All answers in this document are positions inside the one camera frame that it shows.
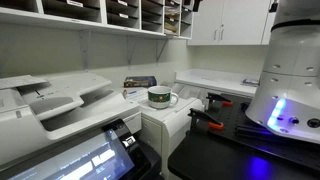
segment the box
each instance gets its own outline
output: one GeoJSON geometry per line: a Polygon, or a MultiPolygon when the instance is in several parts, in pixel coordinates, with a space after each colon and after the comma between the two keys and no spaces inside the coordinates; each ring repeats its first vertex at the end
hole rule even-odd
{"type": "Polygon", "coordinates": [[[154,76],[126,77],[124,87],[151,87],[156,86],[157,80],[154,76]]]}

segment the white wall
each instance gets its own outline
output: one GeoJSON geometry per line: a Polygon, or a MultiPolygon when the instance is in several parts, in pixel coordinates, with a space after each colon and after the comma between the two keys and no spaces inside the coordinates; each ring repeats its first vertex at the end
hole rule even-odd
{"type": "MultiPolygon", "coordinates": [[[[193,50],[185,40],[168,41],[159,63],[155,63],[155,40],[132,37],[129,40],[136,42],[131,67],[127,61],[127,37],[92,34],[89,72],[121,86],[126,76],[155,75],[158,82],[173,81],[175,71],[191,68],[193,50]]],[[[0,75],[83,72],[79,42],[75,31],[1,24],[0,75]]]]}
{"type": "Polygon", "coordinates": [[[260,75],[268,46],[197,46],[192,67],[260,75]]]}

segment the cabinet handle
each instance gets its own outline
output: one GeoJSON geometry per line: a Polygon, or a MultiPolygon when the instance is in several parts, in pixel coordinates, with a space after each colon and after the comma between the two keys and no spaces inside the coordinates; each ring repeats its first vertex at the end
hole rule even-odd
{"type": "Polygon", "coordinates": [[[224,29],[222,29],[222,31],[221,31],[221,37],[220,37],[220,40],[222,40],[222,39],[223,39],[223,31],[224,31],[224,29]]]}
{"type": "Polygon", "coordinates": [[[216,37],[217,37],[217,30],[214,31],[214,38],[213,39],[216,40],[217,39],[216,37]]]}

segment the display screen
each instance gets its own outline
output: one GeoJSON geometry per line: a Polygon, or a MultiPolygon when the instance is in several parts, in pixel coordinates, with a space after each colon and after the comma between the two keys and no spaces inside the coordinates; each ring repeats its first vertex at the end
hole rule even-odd
{"type": "Polygon", "coordinates": [[[112,180],[121,178],[134,166],[117,134],[110,129],[10,179],[112,180]]]}

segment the green mug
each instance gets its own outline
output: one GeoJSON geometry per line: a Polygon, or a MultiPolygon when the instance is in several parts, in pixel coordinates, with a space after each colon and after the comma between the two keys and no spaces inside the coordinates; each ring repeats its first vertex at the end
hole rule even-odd
{"type": "Polygon", "coordinates": [[[156,109],[164,109],[169,106],[174,106],[179,101],[179,96],[171,92],[171,88],[167,86],[153,86],[148,89],[149,105],[156,109]]]}

